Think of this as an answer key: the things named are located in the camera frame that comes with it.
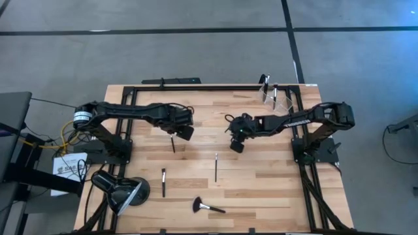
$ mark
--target clear plastic holder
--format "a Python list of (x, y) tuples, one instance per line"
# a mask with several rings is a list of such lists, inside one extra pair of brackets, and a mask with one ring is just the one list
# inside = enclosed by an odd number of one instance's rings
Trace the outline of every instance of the clear plastic holder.
[(267, 91), (265, 92), (265, 86), (261, 86), (258, 97), (260, 101), (264, 102), (265, 105), (271, 108), (273, 112), (277, 112), (280, 114), (287, 114), (289, 109), (293, 107), (292, 100), (286, 97), (286, 94), (283, 91), (279, 91), (278, 89), (276, 92), (274, 91), (274, 86), (267, 85)]

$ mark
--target black lamp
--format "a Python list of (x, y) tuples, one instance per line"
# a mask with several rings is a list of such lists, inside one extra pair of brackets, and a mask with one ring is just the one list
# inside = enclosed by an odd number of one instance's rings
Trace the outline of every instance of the black lamp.
[(140, 177), (116, 179), (108, 172), (99, 170), (91, 177), (94, 186), (106, 193), (110, 209), (121, 215), (128, 206), (139, 206), (150, 195), (150, 184)]

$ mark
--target wooden table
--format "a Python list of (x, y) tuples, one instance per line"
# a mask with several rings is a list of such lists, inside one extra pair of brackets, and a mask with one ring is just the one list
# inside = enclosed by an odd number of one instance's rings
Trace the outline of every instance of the wooden table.
[[(108, 86), (105, 101), (119, 104), (123, 86)], [(300, 85), (304, 108), (321, 102), (317, 86)], [(141, 206), (129, 206), (119, 216), (117, 232), (307, 232), (302, 184), (293, 161), (291, 129), (269, 138), (245, 141), (244, 152), (229, 149), (231, 136), (224, 133), (225, 114), (252, 116), (271, 114), (256, 91), (144, 91), (138, 92), (137, 105), (151, 102), (178, 102), (193, 106), (195, 132), (191, 140), (170, 137), (145, 121), (134, 121), (131, 138), (133, 153), (125, 177), (140, 176), (151, 185), (149, 199)], [(103, 125), (115, 131), (116, 120)], [(309, 124), (312, 132), (319, 125)], [(214, 181), (215, 153), (219, 153), (218, 179)], [(167, 195), (161, 195), (161, 169), (167, 169)], [(351, 216), (339, 172), (330, 164), (317, 164), (323, 197), (334, 213), (352, 227)], [(91, 175), (98, 166), (89, 171)], [(74, 229), (83, 225), (90, 182), (86, 182)], [(193, 213), (192, 201), (201, 196), (204, 203), (227, 211), (226, 214), (201, 210)], [(88, 205), (88, 217), (103, 198), (96, 187)], [(321, 227), (317, 204), (312, 199), (315, 220)], [(106, 216), (109, 227), (111, 211)]]

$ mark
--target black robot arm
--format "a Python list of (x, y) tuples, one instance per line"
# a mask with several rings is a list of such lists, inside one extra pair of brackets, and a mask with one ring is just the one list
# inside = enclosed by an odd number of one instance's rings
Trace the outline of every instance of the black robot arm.
[(231, 149), (241, 153), (242, 144), (247, 138), (272, 136), (286, 128), (296, 127), (307, 123), (322, 123), (314, 133), (305, 138), (307, 148), (318, 148), (319, 143), (337, 130), (348, 130), (355, 124), (353, 111), (346, 103), (324, 102), (311, 109), (295, 112), (286, 116), (256, 116), (249, 114), (240, 117), (225, 116), (229, 121), (227, 129), (231, 131)]
[[(176, 103), (152, 103), (146, 106), (129, 106), (122, 104), (109, 104), (107, 102), (90, 102), (79, 106), (74, 112), (74, 129), (80, 132), (89, 132), (104, 144), (105, 153), (108, 156), (122, 159), (129, 162), (132, 143), (122, 140), (120, 136), (110, 133), (104, 128), (102, 121), (110, 118), (141, 119), (147, 121), (154, 127), (159, 127), (168, 134), (176, 134), (184, 140), (190, 140), (194, 129), (193, 107)], [(90, 153), (89, 158), (96, 163), (108, 163), (108, 159), (100, 157), (103, 155), (100, 143), (90, 142), (78, 148), (80, 152)]]

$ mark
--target lamp base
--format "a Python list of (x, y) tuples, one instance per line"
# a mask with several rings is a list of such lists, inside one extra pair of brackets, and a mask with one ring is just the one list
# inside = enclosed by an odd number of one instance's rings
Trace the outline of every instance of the lamp base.
[(141, 177), (133, 177), (133, 179), (140, 180), (142, 182), (142, 185), (140, 186), (137, 195), (132, 199), (132, 201), (129, 203), (130, 206), (139, 206), (143, 204), (149, 197), (151, 187), (150, 183), (146, 181), (144, 178)]

